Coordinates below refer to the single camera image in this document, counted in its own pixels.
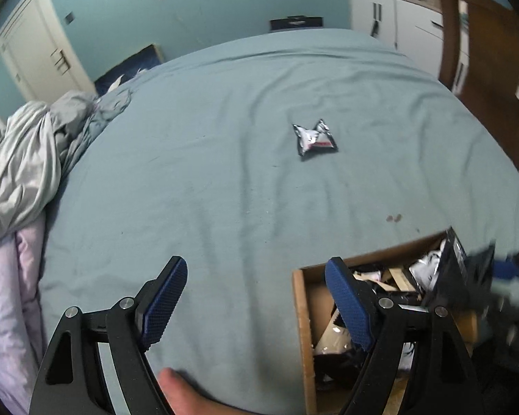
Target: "brown cardboard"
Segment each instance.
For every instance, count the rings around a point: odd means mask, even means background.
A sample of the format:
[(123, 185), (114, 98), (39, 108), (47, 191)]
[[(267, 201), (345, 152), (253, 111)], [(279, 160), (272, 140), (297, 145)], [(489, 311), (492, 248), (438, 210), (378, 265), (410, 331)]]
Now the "brown cardboard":
[[(344, 263), (348, 267), (371, 262), (383, 263), (388, 268), (409, 266), (429, 251), (437, 249), (445, 236), (446, 232), (439, 232), (413, 242), (344, 259)], [(327, 328), (330, 321), (330, 312), (334, 304), (333, 298), (325, 285), (325, 264), (304, 267), (293, 271), (292, 283), (298, 317), (300, 349), (302, 351), (306, 413), (307, 415), (338, 413), (349, 399), (350, 391), (317, 392), (313, 367), (313, 346), (317, 344), (322, 333)], [(459, 325), (458, 318), (460, 319), (462, 316), (454, 314), (454, 319)], [(475, 324), (476, 334), (476, 319), (473, 322), (473, 319), (470, 317), (462, 325), (472, 327), (473, 323)], [(473, 338), (476, 338), (475, 334), (470, 333), (467, 335), (469, 341), (472, 342)], [(395, 386), (395, 388), (396, 391), (393, 388), (391, 398), (389, 398), (389, 404), (391, 400), (401, 401), (404, 385)], [(392, 405), (396, 407), (396, 410), (387, 406), (389, 410), (385, 410), (385, 413), (397, 413), (400, 404), (396, 404), (394, 401)]]

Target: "cabinet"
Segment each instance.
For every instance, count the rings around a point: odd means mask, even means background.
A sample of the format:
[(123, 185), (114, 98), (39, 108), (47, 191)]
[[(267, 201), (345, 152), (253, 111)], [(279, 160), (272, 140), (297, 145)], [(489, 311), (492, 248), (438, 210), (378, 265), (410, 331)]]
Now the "cabinet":
[(353, 30), (396, 48), (396, 0), (350, 0)]
[(421, 70), (438, 77), (442, 61), (442, 14), (396, 0), (396, 44)]

